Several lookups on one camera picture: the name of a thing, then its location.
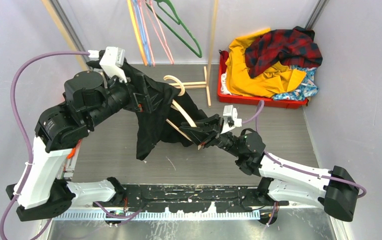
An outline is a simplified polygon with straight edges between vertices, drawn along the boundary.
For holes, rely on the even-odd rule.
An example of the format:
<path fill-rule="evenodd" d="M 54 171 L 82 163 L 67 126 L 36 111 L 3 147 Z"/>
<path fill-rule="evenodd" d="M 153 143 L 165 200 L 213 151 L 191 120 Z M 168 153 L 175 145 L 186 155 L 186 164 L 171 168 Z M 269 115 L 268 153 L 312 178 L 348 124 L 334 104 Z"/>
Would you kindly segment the black pleated skirt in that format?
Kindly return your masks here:
<path fill-rule="evenodd" d="M 179 127 L 186 122 L 185 117 L 177 110 L 171 108 L 175 100 L 191 117 L 193 121 L 207 118 L 207 114 L 197 107 L 190 95 L 186 92 L 178 96 L 180 90 L 167 83 L 155 81 L 142 71 L 125 62 L 121 69 L 125 75 L 135 83 L 139 76 L 144 76 L 150 93 L 156 93 L 161 97 L 160 104 L 152 113 L 138 112 L 138 132 L 136 144 L 136 158 L 143 161 L 160 141 L 169 144 L 182 144 L 190 147 L 193 143 L 174 129 L 166 120 L 170 120 Z"/>

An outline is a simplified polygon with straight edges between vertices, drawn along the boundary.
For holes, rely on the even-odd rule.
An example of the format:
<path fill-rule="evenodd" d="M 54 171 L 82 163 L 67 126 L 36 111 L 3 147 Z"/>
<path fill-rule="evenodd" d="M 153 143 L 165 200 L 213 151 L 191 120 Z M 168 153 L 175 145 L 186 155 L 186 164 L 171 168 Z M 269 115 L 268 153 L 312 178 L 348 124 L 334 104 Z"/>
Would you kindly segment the cream wooden hanger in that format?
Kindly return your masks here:
<path fill-rule="evenodd" d="M 163 77 L 163 80 L 164 81 L 167 81 L 167 80 L 173 80 L 176 84 L 178 84 L 179 86 L 179 89 L 180 89 L 180 92 L 178 94 L 179 97 L 183 96 L 185 93 L 186 93 L 186 88 L 184 86 L 184 84 L 175 76 L 173 75 L 165 75 Z M 181 107 L 181 105 L 176 101 L 176 100 L 173 100 L 172 101 L 172 105 L 171 105 L 171 108 L 180 112 L 181 115 L 185 118 L 185 120 L 189 123 L 189 125 L 191 127 L 194 127 L 196 128 L 197 125 L 195 124 L 194 120 L 190 117 L 190 115 Z M 184 132 L 182 132 L 172 121 L 170 121 L 169 119 L 166 119 L 166 122 L 171 126 L 173 127 L 177 132 L 179 132 L 183 137 L 185 137 L 187 140 L 189 140 L 190 142 L 192 141 Z"/>

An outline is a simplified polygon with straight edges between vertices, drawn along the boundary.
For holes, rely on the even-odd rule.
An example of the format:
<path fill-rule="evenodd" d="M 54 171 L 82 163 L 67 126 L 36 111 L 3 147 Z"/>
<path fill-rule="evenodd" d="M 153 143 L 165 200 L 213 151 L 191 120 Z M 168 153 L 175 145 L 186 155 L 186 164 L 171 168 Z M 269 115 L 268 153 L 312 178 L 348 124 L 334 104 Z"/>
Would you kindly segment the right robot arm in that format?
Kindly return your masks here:
<path fill-rule="evenodd" d="M 234 123 L 215 114 L 194 126 L 183 122 L 179 129 L 198 146 L 216 146 L 234 156 L 246 175 L 260 177 L 256 192 L 260 204 L 296 202 L 323 209 L 335 219 L 353 221 L 357 200 L 365 190 L 345 168 L 316 168 L 280 158 L 266 151 L 256 130 L 245 128 L 240 135 L 233 134 Z"/>

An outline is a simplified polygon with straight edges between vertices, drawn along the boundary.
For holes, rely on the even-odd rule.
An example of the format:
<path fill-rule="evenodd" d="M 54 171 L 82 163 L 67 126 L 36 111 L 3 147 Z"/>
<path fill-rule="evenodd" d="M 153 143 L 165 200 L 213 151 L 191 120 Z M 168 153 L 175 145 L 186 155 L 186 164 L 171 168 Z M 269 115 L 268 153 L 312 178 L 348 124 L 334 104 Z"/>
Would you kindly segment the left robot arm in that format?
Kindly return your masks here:
<path fill-rule="evenodd" d="M 69 208 L 98 204 L 122 206 L 126 190 L 115 177 L 97 182 L 71 182 L 58 178 L 62 164 L 80 140 L 122 109 L 141 113 L 139 97 L 148 93 L 143 73 L 105 79 L 96 71 L 82 71 L 64 83 L 64 101 L 39 117 L 33 141 L 33 164 L 17 198 L 22 222 L 57 217 Z"/>

